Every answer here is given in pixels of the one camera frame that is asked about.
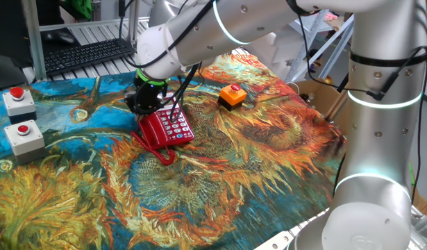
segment painted tablecloth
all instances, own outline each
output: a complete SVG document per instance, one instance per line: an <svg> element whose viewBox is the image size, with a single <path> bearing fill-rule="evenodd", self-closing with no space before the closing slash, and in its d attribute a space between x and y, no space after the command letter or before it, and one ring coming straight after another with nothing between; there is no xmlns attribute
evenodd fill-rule
<svg viewBox="0 0 427 250"><path fill-rule="evenodd" d="M23 166L0 92L3 247L253 249L326 209L341 133L253 56L219 57L202 75L183 106L196 137L169 167L129 135L133 73L26 86L49 156ZM217 99L231 83L249 94L228 112Z"/></svg>

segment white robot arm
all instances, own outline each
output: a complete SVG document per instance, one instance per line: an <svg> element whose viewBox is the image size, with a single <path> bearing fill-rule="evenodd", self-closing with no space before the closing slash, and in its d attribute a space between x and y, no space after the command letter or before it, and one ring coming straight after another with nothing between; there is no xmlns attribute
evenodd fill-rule
<svg viewBox="0 0 427 250"><path fill-rule="evenodd" d="M355 13L348 88L365 92L348 91L351 130L330 210L288 249L406 249L407 162L427 58L421 50L408 59L427 47L425 0L200 0L139 38L139 74L150 80L178 75L181 68L280 29L298 15L327 8Z"/></svg>

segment shelf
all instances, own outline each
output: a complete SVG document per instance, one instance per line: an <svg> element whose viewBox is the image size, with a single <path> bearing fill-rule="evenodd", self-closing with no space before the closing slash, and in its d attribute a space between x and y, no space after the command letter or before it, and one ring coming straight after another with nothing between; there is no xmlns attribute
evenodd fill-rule
<svg viewBox="0 0 427 250"><path fill-rule="evenodd" d="M313 22L315 21L315 18L317 18L317 16L315 15L311 15L308 17L302 17L301 19L303 20L303 24L304 24L304 30L306 31L306 33L309 33L310 30L312 29L312 25ZM289 24L295 31L298 31L300 34L303 34L301 31L301 25L299 23L299 19L291 22ZM318 28L318 33L319 32L324 32L324 31L331 31L333 30L333 27L329 26L325 21L323 21Z"/></svg>

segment cardboard box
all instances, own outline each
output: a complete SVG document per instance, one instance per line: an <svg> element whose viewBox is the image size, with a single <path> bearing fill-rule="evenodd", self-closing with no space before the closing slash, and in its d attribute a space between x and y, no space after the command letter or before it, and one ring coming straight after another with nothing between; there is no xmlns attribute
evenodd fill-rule
<svg viewBox="0 0 427 250"><path fill-rule="evenodd" d="M299 86L300 94L313 93L315 95L314 99L309 104L315 106L316 110L323 115L326 115L340 95L335 88L319 84L312 80L302 81L296 84ZM334 125L343 135L347 135L349 122L349 109L347 105L344 105L343 109L334 119Z"/></svg>
<svg viewBox="0 0 427 250"><path fill-rule="evenodd" d="M335 88L319 84L315 81L302 81L296 84L299 86L300 94L310 95L310 93L313 93L315 95L314 99L309 104L315 106L318 112L323 115L326 115L340 95ZM347 135L349 122L349 109L346 104L335 118L334 125L338 127L343 135ZM418 189L415 192L414 206L421 213L427 215L427 200L420 195Z"/></svg>

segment keyboard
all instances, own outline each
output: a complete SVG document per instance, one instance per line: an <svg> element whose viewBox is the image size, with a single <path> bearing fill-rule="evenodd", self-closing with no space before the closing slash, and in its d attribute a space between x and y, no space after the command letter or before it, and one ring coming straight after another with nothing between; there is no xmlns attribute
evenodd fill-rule
<svg viewBox="0 0 427 250"><path fill-rule="evenodd" d="M125 51L126 56L135 53L135 49L129 42L119 38L49 52L44 55L45 69L49 76L69 72L73 69L81 69L121 58L123 57L121 49Z"/></svg>

